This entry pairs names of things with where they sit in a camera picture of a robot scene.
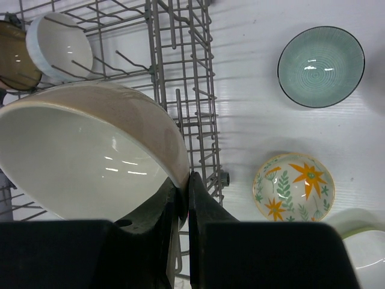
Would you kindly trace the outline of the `white round bowl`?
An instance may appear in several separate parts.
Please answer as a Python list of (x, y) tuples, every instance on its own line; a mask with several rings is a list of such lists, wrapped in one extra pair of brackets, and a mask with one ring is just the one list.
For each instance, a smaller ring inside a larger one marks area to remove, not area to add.
[(26, 48), (37, 68), (60, 81), (86, 79), (93, 67), (93, 53), (83, 30), (62, 13), (35, 18), (26, 32)]
[(189, 160), (152, 98), (99, 81), (59, 85), (1, 108), (1, 169), (62, 219), (116, 221), (166, 180), (184, 192)]

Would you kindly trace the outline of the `brown wooden bowl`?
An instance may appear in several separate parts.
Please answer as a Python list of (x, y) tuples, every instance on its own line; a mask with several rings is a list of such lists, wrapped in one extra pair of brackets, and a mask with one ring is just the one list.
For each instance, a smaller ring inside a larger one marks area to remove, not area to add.
[(42, 78), (26, 48), (26, 32), (1, 21), (1, 88), (30, 91)]

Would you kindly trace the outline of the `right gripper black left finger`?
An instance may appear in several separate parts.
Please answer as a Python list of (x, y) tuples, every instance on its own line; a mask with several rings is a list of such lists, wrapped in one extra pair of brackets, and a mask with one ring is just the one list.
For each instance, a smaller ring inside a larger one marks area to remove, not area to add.
[(1, 287), (172, 288), (177, 199), (167, 179), (116, 222), (1, 223)]

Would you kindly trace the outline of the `floral leaf patterned bowl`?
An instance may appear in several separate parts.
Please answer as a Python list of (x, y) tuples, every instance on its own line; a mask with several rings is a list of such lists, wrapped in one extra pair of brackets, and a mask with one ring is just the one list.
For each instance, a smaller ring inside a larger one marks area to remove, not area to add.
[(334, 180), (314, 157), (287, 153), (272, 157), (257, 171), (253, 198), (273, 222), (319, 222), (335, 199)]

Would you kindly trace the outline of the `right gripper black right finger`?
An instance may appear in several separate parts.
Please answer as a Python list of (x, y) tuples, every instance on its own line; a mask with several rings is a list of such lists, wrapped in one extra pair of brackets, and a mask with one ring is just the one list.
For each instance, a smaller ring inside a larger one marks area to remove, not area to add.
[(189, 177), (193, 288), (358, 288), (339, 234), (325, 223), (241, 222)]

